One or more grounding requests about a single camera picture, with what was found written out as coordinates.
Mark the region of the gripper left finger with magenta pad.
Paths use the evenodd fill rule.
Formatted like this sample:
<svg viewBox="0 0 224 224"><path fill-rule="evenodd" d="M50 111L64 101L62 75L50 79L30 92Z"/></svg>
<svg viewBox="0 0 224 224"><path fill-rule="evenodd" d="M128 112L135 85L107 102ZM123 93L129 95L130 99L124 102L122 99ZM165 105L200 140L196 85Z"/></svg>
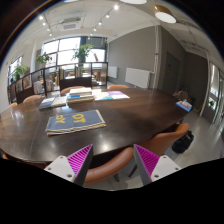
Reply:
<svg viewBox="0 0 224 224"><path fill-rule="evenodd" d="M70 154L59 156L51 162L45 171L82 186L93 156L93 145Z"/></svg>

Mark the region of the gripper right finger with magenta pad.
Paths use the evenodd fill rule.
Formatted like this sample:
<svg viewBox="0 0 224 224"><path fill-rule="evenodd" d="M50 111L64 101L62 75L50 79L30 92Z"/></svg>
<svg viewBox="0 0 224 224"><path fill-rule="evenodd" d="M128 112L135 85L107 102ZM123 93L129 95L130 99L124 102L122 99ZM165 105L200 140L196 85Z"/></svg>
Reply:
<svg viewBox="0 0 224 224"><path fill-rule="evenodd" d="M134 158L143 185L148 185L180 170L180 167L167 155L158 156L135 144Z"/></svg>

